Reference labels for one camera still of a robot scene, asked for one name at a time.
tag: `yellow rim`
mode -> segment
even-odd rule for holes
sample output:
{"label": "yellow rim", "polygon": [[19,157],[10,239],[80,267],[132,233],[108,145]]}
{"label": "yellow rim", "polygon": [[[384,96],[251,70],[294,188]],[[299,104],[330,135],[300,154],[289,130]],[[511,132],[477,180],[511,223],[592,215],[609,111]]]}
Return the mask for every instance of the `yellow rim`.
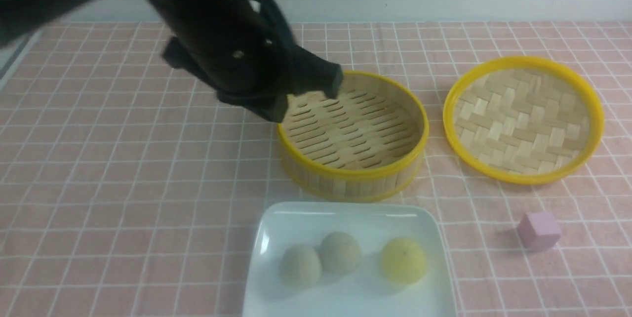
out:
{"label": "yellow rim", "polygon": [[[580,97],[583,99],[586,107],[589,110],[591,117],[591,136],[586,147],[577,155],[573,161],[567,166],[564,166],[556,171],[542,175],[517,175],[510,174],[505,171],[494,169],[490,166],[478,161],[473,155],[471,155],[461,142],[459,141],[456,132],[454,132],[454,123],[452,121],[452,113],[456,106],[456,101],[467,87],[480,77],[491,72],[496,72],[505,69],[533,69],[545,72],[551,76],[555,76],[561,80],[569,83],[575,90],[577,90]],[[514,184],[525,185],[539,185],[546,184],[560,178],[566,177],[573,173],[576,169],[582,166],[596,150],[603,134],[604,118],[603,109],[599,101],[598,96],[592,89],[591,85],[584,80],[579,74],[573,70],[565,67],[562,64],[555,61],[535,58],[531,56],[513,56],[507,58],[499,58],[496,60],[488,61],[470,70],[456,82],[454,87],[450,90],[447,98],[445,99],[445,106],[443,111],[443,123],[445,128],[445,136],[450,145],[456,152],[456,155],[461,157],[463,161],[467,162],[474,169],[477,169],[481,173],[488,175],[489,177],[496,178],[505,182],[512,182]]]}
{"label": "yellow rim", "polygon": [[379,194],[379,195],[375,195],[375,196],[366,196],[366,197],[361,197],[361,198],[341,198],[339,196],[334,196],[334,195],[332,195],[330,193],[325,193],[323,191],[319,191],[319,190],[314,189],[313,187],[309,186],[309,184],[307,184],[307,182],[301,180],[296,175],[294,175],[294,173],[291,170],[287,169],[285,161],[281,160],[281,165],[283,166],[283,169],[285,170],[287,175],[289,175],[289,177],[296,184],[298,184],[298,186],[300,186],[303,190],[308,191],[309,193],[312,193],[312,194],[314,194],[316,196],[320,196],[321,198],[324,198],[324,199],[327,199],[327,200],[330,200],[330,201],[355,202],[355,203],[377,202],[379,200],[384,200],[386,198],[390,198],[391,196],[395,196],[397,193],[399,193],[403,189],[406,189],[406,187],[409,186],[410,183],[413,182],[413,180],[415,180],[415,177],[417,177],[417,173],[419,172],[419,169],[422,167],[422,164],[423,164],[423,162],[420,161],[419,164],[417,164],[417,168],[415,168],[415,171],[413,172],[413,175],[411,175],[411,177],[409,177],[406,181],[404,181],[400,186],[396,187],[395,189],[392,189],[391,191],[388,191],[387,193],[383,193],[383,194]]}
{"label": "yellow rim", "polygon": [[377,74],[372,74],[368,72],[355,72],[355,71],[348,71],[348,72],[345,72],[345,74],[371,76],[371,77],[375,77],[377,79],[386,81],[392,85],[399,87],[401,90],[406,92],[406,94],[408,94],[408,96],[410,96],[413,99],[413,101],[415,101],[415,104],[417,104],[417,106],[422,112],[422,121],[424,122],[424,132],[422,133],[422,138],[417,143],[417,145],[413,148],[413,150],[411,150],[410,153],[406,154],[400,160],[396,162],[392,162],[391,164],[388,164],[386,166],[381,166],[380,168],[366,169],[366,170],[347,170],[347,169],[329,168],[329,166],[318,164],[317,162],[313,162],[309,160],[305,155],[302,155],[294,146],[292,146],[292,144],[289,142],[288,137],[283,131],[282,124],[277,125],[277,133],[278,133],[280,145],[282,145],[283,148],[285,148],[285,150],[289,152],[289,154],[292,156],[292,158],[294,158],[294,160],[296,160],[303,166],[306,166],[307,169],[314,171],[314,173],[317,173],[318,175],[322,175],[325,177],[338,178],[341,180],[350,180],[350,181],[372,180],[374,178],[389,176],[389,175],[402,171],[403,169],[408,167],[408,165],[411,164],[411,162],[413,162],[413,160],[415,160],[415,158],[418,157],[419,154],[422,153],[422,151],[424,151],[424,146],[426,144],[426,140],[428,139],[428,132],[430,130],[429,128],[430,124],[428,122],[428,116],[426,115],[424,106],[422,106],[422,103],[419,101],[417,96],[415,96],[415,94],[410,92],[410,90],[406,89],[406,87],[403,87],[396,81],[389,79],[388,77],[379,76]]}

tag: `pink checkered tablecloth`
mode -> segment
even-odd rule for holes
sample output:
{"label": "pink checkered tablecloth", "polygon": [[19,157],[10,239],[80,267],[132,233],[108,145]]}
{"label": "pink checkered tablecloth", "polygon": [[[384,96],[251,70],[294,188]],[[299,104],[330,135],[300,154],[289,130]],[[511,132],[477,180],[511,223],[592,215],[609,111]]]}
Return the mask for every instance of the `pink checkered tablecloth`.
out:
{"label": "pink checkered tablecloth", "polygon": [[[293,27],[306,49],[424,103],[426,165],[387,202],[438,220],[461,316],[632,315],[632,23]],[[0,92],[0,315],[239,316],[260,215],[315,199],[280,168],[273,125],[164,64],[168,36],[160,23],[52,24]],[[516,54],[568,65],[603,101],[602,146],[548,186],[483,177],[444,137],[458,76]],[[525,254],[514,227],[542,209],[562,239]]]}

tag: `bamboo steamer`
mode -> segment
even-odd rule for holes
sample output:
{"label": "bamboo steamer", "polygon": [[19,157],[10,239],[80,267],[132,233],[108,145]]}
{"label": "bamboo steamer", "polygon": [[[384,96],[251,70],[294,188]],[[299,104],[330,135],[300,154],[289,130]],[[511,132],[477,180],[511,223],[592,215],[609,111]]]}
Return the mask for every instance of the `bamboo steamer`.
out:
{"label": "bamboo steamer", "polygon": [[598,146],[603,110],[573,70],[532,57],[489,61],[465,74],[445,101],[445,133],[467,164],[516,184],[569,175]]}
{"label": "bamboo steamer", "polygon": [[277,126],[287,174],[330,200],[373,202],[415,178],[428,117],[408,89],[386,77],[345,72],[338,99],[320,92],[289,97]]}

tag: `woven bamboo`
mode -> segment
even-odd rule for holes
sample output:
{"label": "woven bamboo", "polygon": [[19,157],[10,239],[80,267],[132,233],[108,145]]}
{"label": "woven bamboo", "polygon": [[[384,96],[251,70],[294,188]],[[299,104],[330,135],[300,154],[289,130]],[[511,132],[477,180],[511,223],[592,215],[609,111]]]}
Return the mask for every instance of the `woven bamboo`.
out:
{"label": "woven bamboo", "polygon": [[591,137],[591,117],[577,90],[537,70],[480,77],[452,113],[464,148],[507,173],[539,175],[569,164]]}
{"label": "woven bamboo", "polygon": [[373,74],[347,72],[338,99],[289,98],[278,126],[287,173],[333,200],[370,202],[397,193],[422,163],[427,117],[408,90]]}

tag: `square plate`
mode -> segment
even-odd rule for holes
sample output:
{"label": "square plate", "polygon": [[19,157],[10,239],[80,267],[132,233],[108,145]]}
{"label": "square plate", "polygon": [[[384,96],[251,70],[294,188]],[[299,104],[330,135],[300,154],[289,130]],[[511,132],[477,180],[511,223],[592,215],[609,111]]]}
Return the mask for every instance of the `square plate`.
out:
{"label": "square plate", "polygon": [[[331,232],[354,236],[364,255],[358,270],[323,273],[315,287],[296,292],[278,277],[278,264],[292,245],[318,247]],[[417,241],[428,271],[409,287],[386,282],[379,254],[391,239]],[[455,317],[456,303],[445,250],[433,216],[419,207],[333,202],[282,202],[264,213],[250,261],[244,317]]]}

